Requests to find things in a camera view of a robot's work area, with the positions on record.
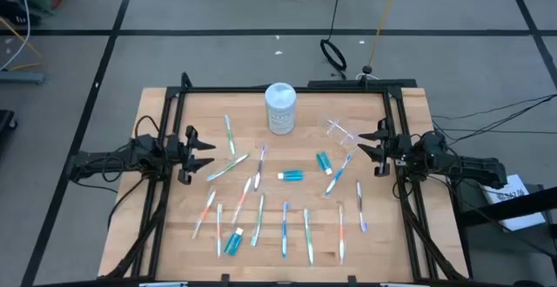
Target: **white paper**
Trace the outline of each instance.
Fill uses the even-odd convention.
[[[502,201],[530,194],[518,175],[508,176],[507,182],[508,184],[499,190],[483,185],[480,186],[490,204],[498,204]],[[545,218],[539,212],[523,217],[513,217],[499,221],[499,223],[503,224],[509,230],[521,230],[534,225],[543,224],[545,222]]]

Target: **white cable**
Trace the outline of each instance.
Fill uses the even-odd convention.
[[[25,5],[25,13],[27,14],[27,36],[25,36],[25,40],[21,44],[21,47],[19,47],[17,52],[13,56],[11,56],[10,60],[8,60],[8,62],[6,62],[6,64],[4,64],[0,70],[4,70],[5,68],[7,68],[8,65],[10,65],[10,63],[12,63],[13,60],[21,53],[23,47],[25,47],[25,45],[27,44],[27,41],[29,41],[29,35],[31,34],[31,22],[29,19],[29,5],[27,5],[27,0],[23,0],[23,4]]]
[[[370,77],[370,78],[373,78],[373,79],[380,80],[378,77],[375,77],[375,76],[373,76],[372,74],[364,74],[364,73],[359,73],[358,75],[356,75],[356,78],[355,78],[355,79],[356,79],[356,80],[359,80],[359,79],[362,78],[362,77]]]

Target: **white cylindrical container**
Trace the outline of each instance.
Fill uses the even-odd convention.
[[[276,135],[285,135],[294,129],[296,120],[296,91],[288,83],[274,83],[265,91],[267,123]]]

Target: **toothbrush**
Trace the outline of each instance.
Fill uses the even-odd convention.
[[[232,128],[230,127],[230,118],[225,115],[226,134],[228,135],[228,144],[230,145],[230,152],[232,157],[236,156],[236,149],[234,149],[234,141],[232,140]]]
[[[359,181],[356,181],[356,195],[358,196],[358,211],[359,211],[359,226],[361,227],[362,231],[367,231],[367,223],[364,222],[364,211],[362,205],[362,186]]]
[[[259,188],[259,180],[261,179],[261,170],[263,169],[263,157],[265,156],[265,149],[266,144],[263,143],[263,147],[261,147],[261,157],[259,158],[258,173],[255,175],[255,183],[253,185],[255,191],[257,191]]]
[[[261,231],[261,223],[263,222],[263,204],[265,202],[265,194],[261,194],[259,199],[259,211],[257,225],[253,229],[252,246],[258,244],[259,232]]]
[[[238,201],[238,205],[236,205],[236,210],[234,211],[234,215],[232,216],[232,225],[234,225],[236,223],[236,220],[238,219],[240,210],[242,210],[242,205],[244,205],[245,195],[247,195],[247,191],[250,189],[251,184],[252,178],[249,177],[247,179],[247,182],[245,182],[244,192],[242,193],[242,197],[240,198],[240,201]]]
[[[205,204],[205,209],[203,210],[203,212],[201,212],[201,216],[199,216],[198,221],[195,223],[195,230],[193,231],[193,234],[191,235],[191,239],[195,239],[195,237],[198,236],[199,228],[201,227],[201,222],[203,222],[203,220],[207,216],[207,212],[209,211],[209,208],[211,208],[212,201],[215,200],[215,194],[216,193],[217,192],[215,190],[211,190],[211,193],[209,194],[209,197],[207,197],[207,202]]]
[[[221,251],[221,234],[220,234],[220,220],[223,216],[223,205],[217,204],[217,257],[220,257]]]
[[[285,202],[282,207],[282,257],[286,258],[286,212],[288,211],[288,203]]]
[[[339,255],[340,255],[340,264],[345,262],[345,251],[346,251],[344,219],[345,219],[344,208],[343,208],[342,204],[339,204]]]
[[[231,168],[233,168],[234,166],[238,165],[240,162],[246,160],[246,158],[248,158],[250,156],[250,154],[246,154],[243,155],[242,157],[237,158],[236,160],[232,161],[230,164],[226,165],[225,168],[223,168],[223,170],[221,170],[219,173],[216,174],[212,174],[210,176],[207,177],[207,182],[210,182],[211,180],[225,174],[227,171],[229,171]]]
[[[310,230],[310,211],[308,209],[304,209],[304,228],[305,240],[307,242],[307,256],[310,258],[310,266],[313,266],[312,231]]]
[[[340,168],[340,170],[337,172],[337,174],[334,176],[334,178],[332,179],[331,183],[329,184],[329,186],[327,187],[327,189],[325,190],[325,196],[329,196],[331,194],[332,189],[334,188],[334,185],[337,184],[338,180],[340,179],[340,176],[342,175],[342,172],[344,171],[346,165],[348,164],[348,162],[350,162],[350,160],[352,160],[352,153],[349,153],[346,156],[346,160],[345,162],[342,164],[342,167]]]

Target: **blue toothbrush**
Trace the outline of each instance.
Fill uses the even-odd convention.
[[[329,196],[331,194],[332,189],[334,188],[334,185],[337,184],[338,180],[340,179],[340,176],[342,175],[342,172],[344,171],[346,165],[348,164],[348,162],[350,162],[350,160],[352,160],[352,153],[349,153],[346,156],[346,160],[345,162],[342,164],[342,167],[340,167],[340,170],[337,172],[337,174],[334,176],[334,178],[332,179],[331,183],[329,184],[329,186],[327,187],[327,189],[325,190],[325,196]]]

